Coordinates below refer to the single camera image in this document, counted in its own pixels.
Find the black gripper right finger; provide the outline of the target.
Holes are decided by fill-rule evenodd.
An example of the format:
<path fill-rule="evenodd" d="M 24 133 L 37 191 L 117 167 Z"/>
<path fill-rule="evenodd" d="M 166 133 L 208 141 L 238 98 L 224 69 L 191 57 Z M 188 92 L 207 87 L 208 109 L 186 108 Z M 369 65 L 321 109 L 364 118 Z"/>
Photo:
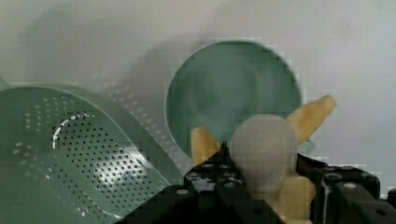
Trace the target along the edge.
<path fill-rule="evenodd" d="M 296 172 L 311 180 L 313 224 L 396 224 L 395 197 L 380 198 L 377 176 L 350 165 L 329 165 L 298 155 Z"/>

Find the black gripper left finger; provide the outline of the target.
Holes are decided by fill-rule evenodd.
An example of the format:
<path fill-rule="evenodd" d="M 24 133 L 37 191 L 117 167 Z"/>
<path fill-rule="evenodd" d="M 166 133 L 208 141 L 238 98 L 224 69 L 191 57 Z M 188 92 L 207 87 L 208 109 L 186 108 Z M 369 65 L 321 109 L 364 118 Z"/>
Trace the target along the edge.
<path fill-rule="evenodd" d="M 284 224 L 271 206 L 249 195 L 226 143 L 194 166 L 181 185 L 156 193 L 115 224 Z"/>

